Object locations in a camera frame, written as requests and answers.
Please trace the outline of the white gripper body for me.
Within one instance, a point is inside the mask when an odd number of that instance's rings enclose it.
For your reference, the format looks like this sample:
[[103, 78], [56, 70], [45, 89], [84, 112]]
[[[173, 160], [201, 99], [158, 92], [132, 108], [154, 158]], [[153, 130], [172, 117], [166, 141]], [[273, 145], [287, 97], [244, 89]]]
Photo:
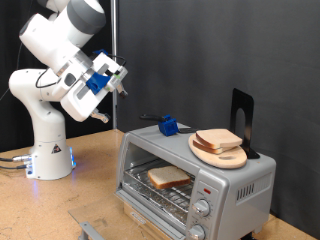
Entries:
[[123, 65], [100, 52], [61, 99], [61, 106], [74, 120], [83, 122], [108, 93], [117, 90], [127, 73]]

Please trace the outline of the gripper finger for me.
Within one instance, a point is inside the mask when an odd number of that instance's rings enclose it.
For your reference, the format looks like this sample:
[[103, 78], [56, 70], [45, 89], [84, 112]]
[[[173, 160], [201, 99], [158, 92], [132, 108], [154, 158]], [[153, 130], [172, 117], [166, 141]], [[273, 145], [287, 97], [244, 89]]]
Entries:
[[101, 113], [98, 109], [94, 109], [90, 116], [101, 120], [103, 123], [108, 123], [110, 120], [110, 116], [107, 113]]
[[118, 93], [119, 93], [119, 96], [122, 98], [122, 99], [125, 99], [127, 96], [128, 96], [128, 93], [127, 91], [124, 89], [123, 87], [123, 84], [120, 83], [117, 87], [116, 87]]

